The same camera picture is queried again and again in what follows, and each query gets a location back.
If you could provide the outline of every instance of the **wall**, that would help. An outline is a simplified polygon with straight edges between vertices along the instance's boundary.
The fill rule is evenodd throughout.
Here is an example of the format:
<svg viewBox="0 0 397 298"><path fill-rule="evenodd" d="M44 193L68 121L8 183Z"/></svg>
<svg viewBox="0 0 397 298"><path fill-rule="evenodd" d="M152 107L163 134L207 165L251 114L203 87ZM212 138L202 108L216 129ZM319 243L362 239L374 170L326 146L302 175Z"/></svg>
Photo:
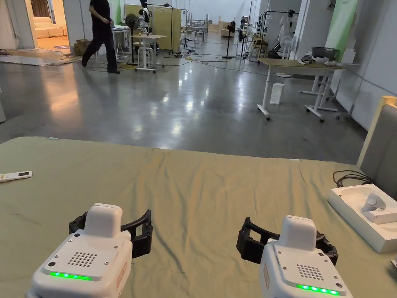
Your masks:
<svg viewBox="0 0 397 298"><path fill-rule="evenodd" d="M63 0L52 0L52 8L55 15L55 24L66 25Z"/></svg>
<svg viewBox="0 0 397 298"><path fill-rule="evenodd" d="M249 16L251 7L251 0L148 0L148 4L164 3L169 3L175 8L188 9L193 19L205 20L208 14L208 19L212 20L213 24L218 23L220 16L222 21L235 21L239 25L242 16ZM137 3L136 0L125 0L125 4Z"/></svg>
<svg viewBox="0 0 397 298"><path fill-rule="evenodd" d="M369 129L379 98L382 95L397 96L395 84L397 1L372 0L363 2L357 17L356 63L344 71L339 85L337 100L350 110L352 117L365 129Z"/></svg>
<svg viewBox="0 0 397 298"><path fill-rule="evenodd" d="M28 12L25 0L6 0L10 12L11 21L14 25L15 34L20 41L18 48L34 48L35 41L30 28Z"/></svg>
<svg viewBox="0 0 397 298"><path fill-rule="evenodd" d="M78 39L92 40L93 38L89 6L90 0L64 0L67 34L71 47L74 47Z"/></svg>
<svg viewBox="0 0 397 298"><path fill-rule="evenodd" d="M291 50L290 59L301 59L313 46L325 46L332 20L330 0L303 0L295 36L296 48Z"/></svg>
<svg viewBox="0 0 397 298"><path fill-rule="evenodd" d="M6 0L0 0L0 48L15 50L17 42L14 38L10 13Z"/></svg>

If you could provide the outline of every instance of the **wooden panel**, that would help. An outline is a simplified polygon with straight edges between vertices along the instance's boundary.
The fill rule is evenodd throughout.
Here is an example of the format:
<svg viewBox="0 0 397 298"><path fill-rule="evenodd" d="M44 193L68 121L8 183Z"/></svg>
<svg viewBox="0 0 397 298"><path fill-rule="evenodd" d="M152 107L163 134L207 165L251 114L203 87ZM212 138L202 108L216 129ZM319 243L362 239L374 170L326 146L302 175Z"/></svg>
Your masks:
<svg viewBox="0 0 397 298"><path fill-rule="evenodd" d="M140 5L126 5L125 14L135 14L139 16L139 10L142 7ZM151 19L151 26L153 34L166 35L167 37L159 39L158 45L160 49L171 50L171 8L154 7L148 6L148 9L153 13ZM172 16L172 40L174 52L178 51L181 41L181 10L174 8Z"/></svg>

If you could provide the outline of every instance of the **doorway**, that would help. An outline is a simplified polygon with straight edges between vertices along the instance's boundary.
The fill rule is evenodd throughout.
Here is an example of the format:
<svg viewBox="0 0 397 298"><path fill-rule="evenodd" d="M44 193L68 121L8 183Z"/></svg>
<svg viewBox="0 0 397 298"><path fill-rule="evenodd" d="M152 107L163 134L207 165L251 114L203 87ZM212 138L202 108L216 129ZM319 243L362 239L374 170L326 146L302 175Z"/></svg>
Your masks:
<svg viewBox="0 0 397 298"><path fill-rule="evenodd" d="M33 37L39 48L70 54L62 0L27 0L32 4Z"/></svg>

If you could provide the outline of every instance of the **standing fan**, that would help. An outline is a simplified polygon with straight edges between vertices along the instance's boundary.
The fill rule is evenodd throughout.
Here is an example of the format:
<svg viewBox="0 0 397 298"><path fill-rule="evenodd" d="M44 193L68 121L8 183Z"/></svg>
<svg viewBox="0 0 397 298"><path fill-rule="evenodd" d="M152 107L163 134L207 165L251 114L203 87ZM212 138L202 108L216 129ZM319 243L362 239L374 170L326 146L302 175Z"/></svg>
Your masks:
<svg viewBox="0 0 397 298"><path fill-rule="evenodd" d="M230 34L236 31L236 23L234 21L231 22L230 25L227 27L227 29L229 29L229 36L227 38L227 51L226 51L226 56L222 56L222 58L232 59L233 57L229 57L229 43L230 43Z"/></svg>

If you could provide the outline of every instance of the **label sticker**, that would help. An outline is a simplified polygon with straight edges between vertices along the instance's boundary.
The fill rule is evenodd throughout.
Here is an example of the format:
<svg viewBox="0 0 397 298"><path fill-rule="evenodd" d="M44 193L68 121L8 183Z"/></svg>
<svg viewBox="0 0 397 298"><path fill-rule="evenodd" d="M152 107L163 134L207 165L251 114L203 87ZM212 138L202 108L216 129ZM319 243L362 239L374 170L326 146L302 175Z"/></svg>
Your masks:
<svg viewBox="0 0 397 298"><path fill-rule="evenodd" d="M268 272L268 268L267 268L266 264L265 264L265 267L263 268L263 275L265 276L266 289L269 290L270 277L269 277L269 272Z"/></svg>

